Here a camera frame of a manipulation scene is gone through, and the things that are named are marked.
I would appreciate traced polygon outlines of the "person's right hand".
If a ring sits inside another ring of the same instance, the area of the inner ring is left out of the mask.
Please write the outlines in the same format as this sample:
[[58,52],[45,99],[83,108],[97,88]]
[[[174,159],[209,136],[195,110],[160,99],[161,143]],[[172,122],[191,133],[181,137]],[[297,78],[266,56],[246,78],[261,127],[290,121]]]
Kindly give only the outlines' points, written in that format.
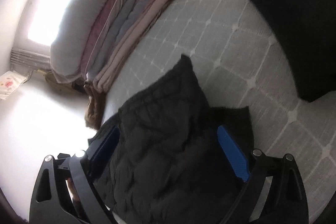
[[72,181],[71,178],[68,178],[68,179],[67,179],[67,186],[68,186],[68,189],[69,189],[69,191],[70,191],[70,193],[71,193],[72,201],[79,202],[80,199],[79,199],[79,197],[78,197],[78,195],[77,195],[77,192],[76,192],[74,183],[73,183],[73,181]]

